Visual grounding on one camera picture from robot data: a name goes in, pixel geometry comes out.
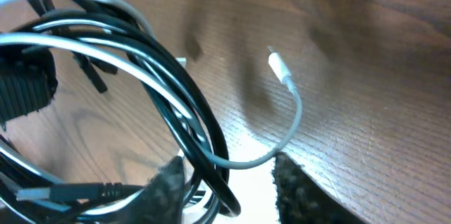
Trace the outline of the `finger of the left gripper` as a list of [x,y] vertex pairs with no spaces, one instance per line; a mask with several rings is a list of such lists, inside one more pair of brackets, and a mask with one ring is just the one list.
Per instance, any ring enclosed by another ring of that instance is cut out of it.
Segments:
[[1,122],[48,106],[58,80],[48,48],[1,47]]

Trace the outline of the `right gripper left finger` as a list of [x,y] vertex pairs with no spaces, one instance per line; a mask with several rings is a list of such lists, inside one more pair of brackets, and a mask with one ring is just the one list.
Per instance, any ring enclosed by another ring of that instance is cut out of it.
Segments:
[[185,174],[183,160],[172,158],[125,208],[113,224],[181,224]]

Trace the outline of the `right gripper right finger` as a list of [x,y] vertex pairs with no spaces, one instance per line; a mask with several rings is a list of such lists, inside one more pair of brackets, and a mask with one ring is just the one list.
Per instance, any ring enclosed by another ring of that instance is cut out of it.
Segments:
[[365,224],[316,184],[286,153],[276,154],[272,171],[282,224]]

